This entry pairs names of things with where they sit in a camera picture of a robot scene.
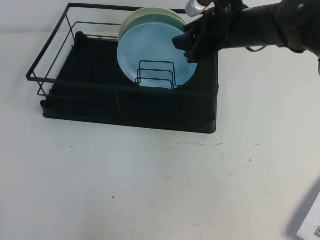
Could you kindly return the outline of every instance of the barcode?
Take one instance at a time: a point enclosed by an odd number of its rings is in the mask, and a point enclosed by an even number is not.
[[[318,238],[320,238],[320,226],[316,229],[314,235],[316,235]]]

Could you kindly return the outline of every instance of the cable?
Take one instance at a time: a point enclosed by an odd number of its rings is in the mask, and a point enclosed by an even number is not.
[[[254,49],[252,49],[251,47],[246,47],[245,49],[247,49],[249,52],[251,52],[251,53],[257,53],[257,52],[260,52],[260,51],[262,51],[263,49],[265,49],[267,46],[263,46],[263,47],[261,47],[261,48],[259,48],[258,50],[254,50]]]

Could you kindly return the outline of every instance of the white table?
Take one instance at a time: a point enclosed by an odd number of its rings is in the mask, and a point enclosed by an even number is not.
[[[315,56],[222,51],[206,135],[45,119],[25,75],[48,36],[0,34],[0,239],[290,239],[320,177]]]

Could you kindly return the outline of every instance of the black dish rack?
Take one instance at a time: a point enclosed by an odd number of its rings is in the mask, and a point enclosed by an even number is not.
[[[49,40],[35,60],[26,77],[39,85],[38,95],[43,116],[51,119],[82,121],[151,129],[174,130],[211,134],[217,128],[218,54],[203,59],[194,76],[183,86],[175,88],[175,66],[169,81],[171,89],[139,86],[141,71],[135,83],[122,72],[117,60],[117,36],[89,34],[88,29],[76,30],[76,26],[103,26],[120,28],[121,23],[78,21],[68,16],[70,10],[119,11],[131,14],[140,8],[96,4],[70,3]],[[174,10],[185,14],[184,10]],[[67,26],[66,38],[59,49],[52,46],[62,25]],[[71,42],[71,50],[65,50],[64,63],[58,59]],[[41,63],[44,55],[56,52],[51,65]],[[39,71],[39,65],[48,72]],[[53,69],[57,76],[51,77]]]

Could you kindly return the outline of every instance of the white wall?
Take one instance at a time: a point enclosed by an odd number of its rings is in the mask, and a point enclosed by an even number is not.
[[[72,0],[0,0],[0,33],[52,32]],[[188,0],[74,0],[78,3],[184,9]],[[245,0],[250,7],[280,0]]]

